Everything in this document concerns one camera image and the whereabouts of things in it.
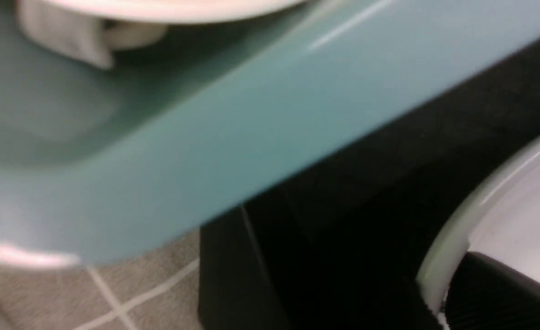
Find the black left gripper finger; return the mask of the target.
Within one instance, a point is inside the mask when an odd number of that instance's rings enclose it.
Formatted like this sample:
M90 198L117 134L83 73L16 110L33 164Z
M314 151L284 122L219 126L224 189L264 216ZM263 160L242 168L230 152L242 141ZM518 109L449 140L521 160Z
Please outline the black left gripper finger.
M450 283L444 315L452 330L540 330L540 283L469 252Z

